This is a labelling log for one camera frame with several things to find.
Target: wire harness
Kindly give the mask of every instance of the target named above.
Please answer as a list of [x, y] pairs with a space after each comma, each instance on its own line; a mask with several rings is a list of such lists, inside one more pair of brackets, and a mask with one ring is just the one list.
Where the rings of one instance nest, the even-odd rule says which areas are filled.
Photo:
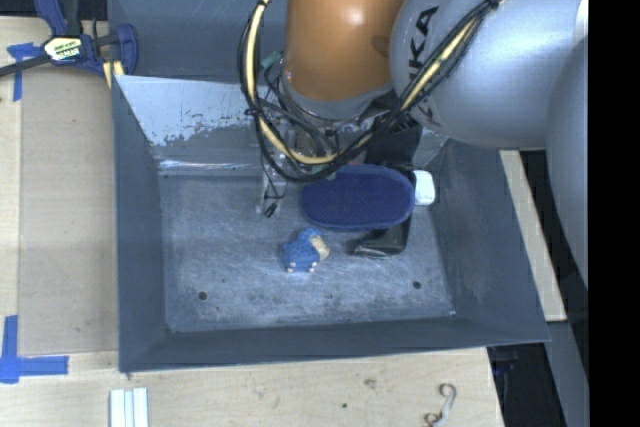
[[[258, 95], [259, 29], [270, 1], [258, 0], [245, 26], [238, 47], [238, 72], [248, 104], [246, 112], [253, 116], [264, 159], [283, 178], [297, 182], [313, 182], [332, 175], [340, 167], [357, 158], [376, 138], [394, 128], [397, 123], [406, 121], [410, 111], [433, 94], [452, 73], [469, 48], [484, 18], [505, 2], [505, 0], [483, 0], [467, 12], [425, 60], [415, 78], [399, 95], [395, 106], [378, 116], [370, 128], [363, 130], [354, 141], [340, 149], [336, 141], [331, 139], [331, 134], [322, 133], [317, 127], [305, 122], [300, 116], [296, 116], [287, 109], [279, 96], [277, 82], [274, 83], [268, 79], [269, 69], [266, 69], [268, 90], [278, 98], [279, 105], [267, 101], [267, 96], [261, 98]], [[318, 148], [316, 155], [304, 155], [287, 144], [285, 136], [280, 133], [274, 122], [276, 115], [283, 116], [291, 124], [297, 125], [316, 141]], [[267, 142], [285, 156], [286, 164], [276, 162]]]

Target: bin floor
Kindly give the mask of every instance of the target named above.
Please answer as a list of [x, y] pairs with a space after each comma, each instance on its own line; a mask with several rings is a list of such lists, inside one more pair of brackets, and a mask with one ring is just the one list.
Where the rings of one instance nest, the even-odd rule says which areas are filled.
[[163, 175], [168, 327], [193, 332], [449, 316], [454, 313], [429, 207], [413, 213], [407, 248], [388, 260], [348, 254], [364, 233], [323, 230], [316, 272], [287, 273], [282, 246], [310, 226], [300, 187], [281, 211], [256, 213], [251, 177]]

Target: blue object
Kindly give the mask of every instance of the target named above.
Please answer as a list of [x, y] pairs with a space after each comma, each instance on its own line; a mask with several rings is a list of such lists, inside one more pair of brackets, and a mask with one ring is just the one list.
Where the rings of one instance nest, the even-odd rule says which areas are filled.
[[[50, 62], [55, 66], [74, 66], [101, 77], [104, 77], [105, 60], [97, 54], [96, 41], [90, 36], [81, 34], [82, 25], [77, 19], [78, 0], [33, 0], [38, 16], [42, 18], [51, 29], [51, 39], [61, 36], [69, 36], [80, 40], [80, 45], [74, 49], [74, 55], [59, 58], [50, 56]], [[138, 63], [138, 44], [133, 26], [123, 24], [116, 27], [116, 38], [112, 43], [120, 44], [120, 61], [126, 71], [131, 74]]]
[[[51, 29], [52, 36], [67, 34], [69, 24], [65, 19], [60, 0], [33, 0], [38, 16], [42, 18]], [[75, 13], [68, 13], [69, 18]]]
[[[9, 45], [7, 52], [18, 63], [25, 58], [38, 57], [44, 55], [44, 51], [38, 45], [33, 43], [19, 43], [18, 45]], [[17, 102], [22, 98], [22, 72], [17, 71], [13, 80], [13, 101]]]
[[0, 355], [1, 383], [15, 384], [22, 376], [64, 375], [69, 373], [69, 356], [19, 357], [17, 355], [17, 347], [18, 316], [12, 315], [4, 319], [2, 355]]
[[373, 164], [346, 165], [335, 177], [302, 189], [302, 210], [319, 226], [337, 231], [387, 229], [413, 211], [415, 192], [399, 171]]
[[320, 253], [311, 244], [313, 237], [319, 237], [315, 228], [302, 230], [293, 242], [284, 245], [284, 264], [288, 272], [313, 272], [320, 260]]

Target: table surface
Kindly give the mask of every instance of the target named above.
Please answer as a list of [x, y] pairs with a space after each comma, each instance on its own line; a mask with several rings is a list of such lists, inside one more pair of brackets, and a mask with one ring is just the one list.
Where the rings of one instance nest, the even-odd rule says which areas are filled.
[[[0, 17], [2, 49], [48, 36], [40, 19]], [[0, 66], [11, 62], [1, 51]], [[23, 74], [14, 102], [13, 80], [0, 79], [0, 321], [18, 314], [20, 355], [70, 358], [68, 375], [0, 384], [0, 425], [108, 425], [109, 391], [145, 387], [152, 427], [420, 426], [445, 382], [458, 391], [448, 426], [504, 425], [483, 348], [118, 372], [108, 86], [45, 65]], [[502, 159], [545, 317], [566, 320], [519, 155]]]

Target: yellow label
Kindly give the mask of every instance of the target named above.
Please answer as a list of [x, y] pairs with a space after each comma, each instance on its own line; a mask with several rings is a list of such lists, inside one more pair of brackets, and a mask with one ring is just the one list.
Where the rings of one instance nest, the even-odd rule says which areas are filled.
[[54, 38], [44, 46], [44, 51], [54, 61], [66, 61], [80, 56], [82, 41], [79, 38]]

